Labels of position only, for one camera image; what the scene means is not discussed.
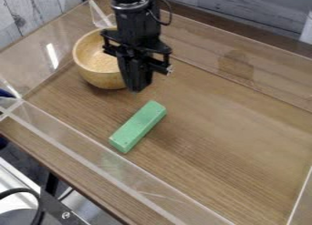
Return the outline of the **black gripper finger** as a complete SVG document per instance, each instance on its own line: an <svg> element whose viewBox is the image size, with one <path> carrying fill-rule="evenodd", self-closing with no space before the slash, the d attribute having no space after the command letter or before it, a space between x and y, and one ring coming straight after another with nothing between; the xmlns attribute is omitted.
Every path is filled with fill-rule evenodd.
<svg viewBox="0 0 312 225"><path fill-rule="evenodd" d="M152 83L152 70L149 65L140 59L129 60L129 90L141 92Z"/></svg>
<svg viewBox="0 0 312 225"><path fill-rule="evenodd" d="M117 61L117 66L120 70L120 74L124 80L124 84L127 86L127 89L131 89L131 80L129 80L129 74L128 74L128 60L127 57L117 53L116 54L116 61Z"/></svg>

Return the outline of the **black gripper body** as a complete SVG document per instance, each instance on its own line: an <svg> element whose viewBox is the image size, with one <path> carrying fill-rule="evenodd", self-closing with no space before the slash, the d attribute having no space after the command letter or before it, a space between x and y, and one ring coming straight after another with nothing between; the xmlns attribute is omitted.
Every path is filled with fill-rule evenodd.
<svg viewBox="0 0 312 225"><path fill-rule="evenodd" d="M159 40L160 21L159 7L155 0L140 0L132 3L112 2L116 29L104 29L103 52L116 57L120 53L127 57L140 58L151 67L152 72L170 73L171 48Z"/></svg>

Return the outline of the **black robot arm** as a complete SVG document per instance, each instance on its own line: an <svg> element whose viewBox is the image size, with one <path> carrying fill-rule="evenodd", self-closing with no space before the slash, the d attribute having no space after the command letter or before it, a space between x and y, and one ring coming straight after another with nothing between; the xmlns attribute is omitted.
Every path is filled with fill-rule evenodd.
<svg viewBox="0 0 312 225"><path fill-rule="evenodd" d="M155 72L170 73L171 48L160 41L159 6L166 0L112 0L116 29L101 30L103 52L116 58L125 87L140 92L152 83Z"/></svg>

